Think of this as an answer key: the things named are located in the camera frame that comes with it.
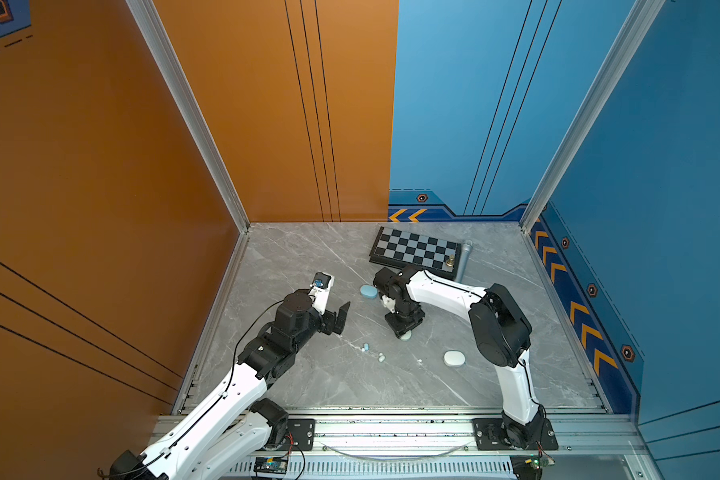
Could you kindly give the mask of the white earbud case front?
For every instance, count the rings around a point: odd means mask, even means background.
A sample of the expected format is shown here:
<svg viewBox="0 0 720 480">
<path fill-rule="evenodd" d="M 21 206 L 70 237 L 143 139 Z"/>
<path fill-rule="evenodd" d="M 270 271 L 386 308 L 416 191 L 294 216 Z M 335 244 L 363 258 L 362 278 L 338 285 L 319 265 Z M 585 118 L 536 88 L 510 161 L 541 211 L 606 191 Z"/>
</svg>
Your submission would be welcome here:
<svg viewBox="0 0 720 480">
<path fill-rule="evenodd" d="M 443 362 L 448 367 L 460 367 L 466 363 L 466 356 L 461 351 L 449 350 L 444 353 Z"/>
</svg>

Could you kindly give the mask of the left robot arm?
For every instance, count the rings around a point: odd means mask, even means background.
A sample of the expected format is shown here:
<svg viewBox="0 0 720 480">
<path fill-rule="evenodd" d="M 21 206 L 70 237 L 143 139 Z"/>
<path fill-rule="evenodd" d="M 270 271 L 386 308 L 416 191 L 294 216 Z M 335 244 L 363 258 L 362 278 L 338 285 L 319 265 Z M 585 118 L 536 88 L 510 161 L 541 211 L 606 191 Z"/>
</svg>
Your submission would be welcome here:
<svg viewBox="0 0 720 480">
<path fill-rule="evenodd" d="M 317 333 L 343 332 L 350 309 L 327 308 L 330 289 L 312 285 L 269 306 L 272 321 L 236 345 L 226 376 L 183 420 L 141 453 L 123 452 L 101 479 L 220 479 L 264 447 L 286 446 L 288 414 L 267 390 Z"/>
</svg>

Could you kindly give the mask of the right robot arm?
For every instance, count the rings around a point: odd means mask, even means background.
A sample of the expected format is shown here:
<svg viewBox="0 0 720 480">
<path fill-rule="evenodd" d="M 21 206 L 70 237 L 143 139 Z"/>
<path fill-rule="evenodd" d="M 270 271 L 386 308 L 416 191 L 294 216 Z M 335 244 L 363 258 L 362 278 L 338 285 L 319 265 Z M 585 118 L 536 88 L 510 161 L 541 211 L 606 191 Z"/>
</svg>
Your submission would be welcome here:
<svg viewBox="0 0 720 480">
<path fill-rule="evenodd" d="M 425 318 L 425 304 L 467 320 L 481 355 L 494 365 L 502 392 L 500 441 L 526 450 L 542 445 L 551 431 L 530 374 L 532 326 L 509 290 L 469 286 L 409 265 L 395 273 L 381 268 L 373 279 L 385 320 L 399 339 Z"/>
</svg>

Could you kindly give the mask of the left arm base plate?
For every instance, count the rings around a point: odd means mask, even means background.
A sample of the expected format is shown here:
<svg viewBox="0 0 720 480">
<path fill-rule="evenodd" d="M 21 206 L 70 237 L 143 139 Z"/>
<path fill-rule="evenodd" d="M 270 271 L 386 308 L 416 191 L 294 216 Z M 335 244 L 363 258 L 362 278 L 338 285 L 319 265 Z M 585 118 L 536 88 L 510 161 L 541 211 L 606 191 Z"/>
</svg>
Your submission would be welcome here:
<svg viewBox="0 0 720 480">
<path fill-rule="evenodd" d="M 269 432 L 266 442 L 260 447 L 264 451 L 287 451 L 292 446 L 302 451 L 311 451 L 315 437 L 314 418 L 296 418 L 281 422 Z"/>
</svg>

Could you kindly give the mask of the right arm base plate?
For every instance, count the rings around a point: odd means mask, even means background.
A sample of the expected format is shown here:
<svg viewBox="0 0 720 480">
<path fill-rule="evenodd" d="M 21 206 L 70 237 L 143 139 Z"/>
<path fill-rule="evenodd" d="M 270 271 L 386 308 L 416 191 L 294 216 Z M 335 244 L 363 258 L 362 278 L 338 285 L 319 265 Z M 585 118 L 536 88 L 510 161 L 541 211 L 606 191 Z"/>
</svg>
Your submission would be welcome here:
<svg viewBox="0 0 720 480">
<path fill-rule="evenodd" d="M 471 422 L 480 451 L 556 451 L 559 443 L 549 419 L 539 418 L 520 425 L 503 418 L 475 418 Z"/>
</svg>

